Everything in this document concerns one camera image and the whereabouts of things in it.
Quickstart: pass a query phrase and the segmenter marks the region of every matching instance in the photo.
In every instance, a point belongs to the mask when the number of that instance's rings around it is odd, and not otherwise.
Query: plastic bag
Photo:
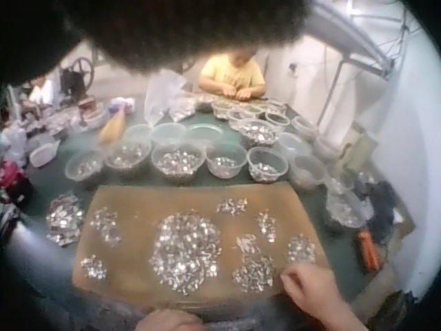
[[[174,71],[161,69],[150,77],[144,100],[144,119],[153,128],[174,106],[173,100],[183,95],[187,80]]]

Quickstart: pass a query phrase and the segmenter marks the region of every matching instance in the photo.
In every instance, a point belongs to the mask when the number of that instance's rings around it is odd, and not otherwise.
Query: person
[[[285,292],[328,331],[367,331],[337,288],[334,273],[312,264],[293,264],[281,274]],[[157,310],[135,331],[203,331],[202,321],[179,310]]]
[[[241,49],[212,57],[202,69],[199,88],[240,101],[263,96],[265,80],[252,59],[255,54],[255,49]]]

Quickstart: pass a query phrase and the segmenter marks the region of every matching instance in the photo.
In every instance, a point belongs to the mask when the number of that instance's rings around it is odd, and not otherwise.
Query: bowl of metal parts
[[[187,128],[179,123],[164,123],[153,128],[150,139],[156,145],[179,143],[185,136]]]
[[[337,162],[340,150],[327,137],[318,136],[312,145],[312,154],[317,156],[323,163],[328,164]]]
[[[203,148],[222,140],[223,130],[212,124],[194,124],[187,129],[185,140]]]
[[[248,116],[258,119],[260,115],[265,113],[265,110],[255,103],[242,103],[239,108]]]
[[[233,143],[217,143],[207,148],[208,170],[216,177],[230,179],[237,176],[247,163],[247,151]]]
[[[242,119],[237,123],[243,147],[272,147],[278,135],[271,123],[261,119]]]
[[[175,185],[189,183],[205,161],[205,150],[189,142],[156,146],[152,163],[163,176]]]
[[[66,164],[64,174],[84,188],[100,184],[104,171],[104,158],[98,150],[78,152]]]
[[[326,167],[313,155],[296,155],[289,165],[289,181],[297,190],[311,190],[325,180]]]
[[[213,114],[217,119],[228,120],[228,112],[233,109],[233,104],[228,100],[219,100],[212,103]]]
[[[120,174],[134,174],[146,164],[152,144],[147,140],[119,141],[105,153],[104,162],[109,169]]]
[[[198,112],[212,112],[212,103],[219,100],[215,94],[198,93],[194,95],[196,101],[196,110]]]
[[[366,224],[366,214],[358,197],[351,191],[328,191],[325,223],[333,230],[354,231]]]
[[[152,129],[147,124],[137,124],[128,128],[123,135],[123,140],[127,141],[150,141]]]
[[[310,155],[312,151],[311,146],[304,139],[288,132],[283,132],[279,135],[274,148],[287,159],[296,155]]]
[[[316,124],[301,116],[294,117],[291,122],[294,127],[294,133],[299,137],[310,143],[317,138],[318,126]]]
[[[276,112],[266,112],[265,119],[274,126],[277,133],[282,133],[291,124],[286,115]]]
[[[247,153],[249,174],[258,183],[273,183],[288,171],[288,161],[276,150],[253,147]]]

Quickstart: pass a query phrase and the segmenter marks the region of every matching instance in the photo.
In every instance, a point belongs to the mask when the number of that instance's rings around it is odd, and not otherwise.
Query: white wall
[[[440,91],[441,58],[420,32],[409,41],[396,96],[373,156],[416,223],[395,264],[404,288],[418,297],[441,265]]]

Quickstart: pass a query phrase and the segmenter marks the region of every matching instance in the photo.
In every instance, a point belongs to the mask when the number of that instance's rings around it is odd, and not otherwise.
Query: orange object
[[[378,262],[378,255],[373,245],[371,233],[369,231],[360,231],[358,233],[358,239],[360,240],[360,247],[363,255],[363,261],[365,262],[366,270],[376,271],[380,269]]]

